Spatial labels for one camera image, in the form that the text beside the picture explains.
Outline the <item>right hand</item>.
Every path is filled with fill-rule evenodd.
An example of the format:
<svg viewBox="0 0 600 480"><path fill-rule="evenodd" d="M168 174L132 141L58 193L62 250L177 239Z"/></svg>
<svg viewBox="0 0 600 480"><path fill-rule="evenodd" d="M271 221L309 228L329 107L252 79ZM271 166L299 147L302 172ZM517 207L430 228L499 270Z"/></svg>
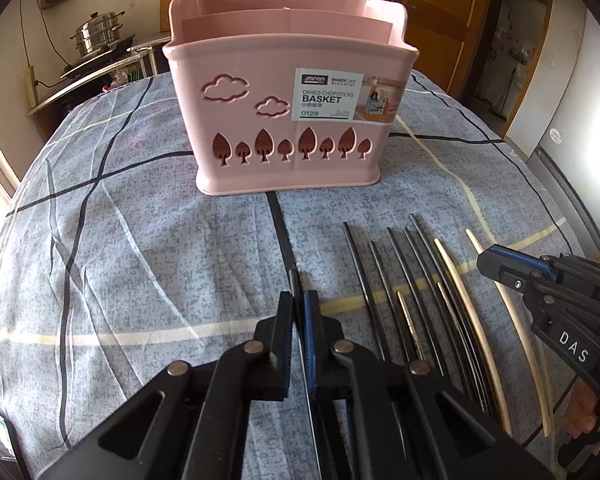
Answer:
<svg viewBox="0 0 600 480"><path fill-rule="evenodd" d="M577 379L571 390L565 414L566 429L573 439L589 434L596 424L598 399L594 391L582 380Z"/></svg>

